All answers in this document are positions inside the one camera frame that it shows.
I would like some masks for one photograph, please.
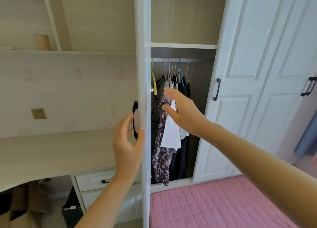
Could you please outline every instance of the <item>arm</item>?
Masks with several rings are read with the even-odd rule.
[[[208,121],[192,100],[177,90],[164,93],[177,112],[163,109],[188,133],[224,154],[268,199],[299,227],[317,227],[317,180],[287,162]]]
[[[140,129],[136,144],[127,139],[128,124],[133,114],[117,123],[113,141],[116,174],[87,210],[75,228],[112,228],[142,161],[144,131]]]

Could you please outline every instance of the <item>drawer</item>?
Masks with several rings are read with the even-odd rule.
[[[116,173],[115,170],[110,170],[101,173],[93,173],[87,175],[77,175],[76,181],[78,184],[79,191],[96,190],[105,188],[107,183]],[[139,169],[134,182],[140,182],[142,180],[141,169]]]
[[[86,210],[101,194],[101,191],[81,195]],[[142,186],[131,186],[123,199],[121,209],[117,215],[115,223],[122,223],[142,218]]]

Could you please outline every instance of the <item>pink bedsheet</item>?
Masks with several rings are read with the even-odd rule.
[[[151,195],[150,228],[297,228],[247,178]]]

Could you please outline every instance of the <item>wall switch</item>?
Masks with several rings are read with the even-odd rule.
[[[46,119],[44,109],[31,109],[34,119]]]

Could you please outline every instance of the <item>left hand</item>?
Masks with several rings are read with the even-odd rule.
[[[138,139],[132,144],[127,139],[128,124],[132,121],[133,114],[117,123],[114,140],[112,143],[114,158],[116,161],[115,176],[133,182],[143,158],[143,145],[145,133],[141,128],[138,132]]]

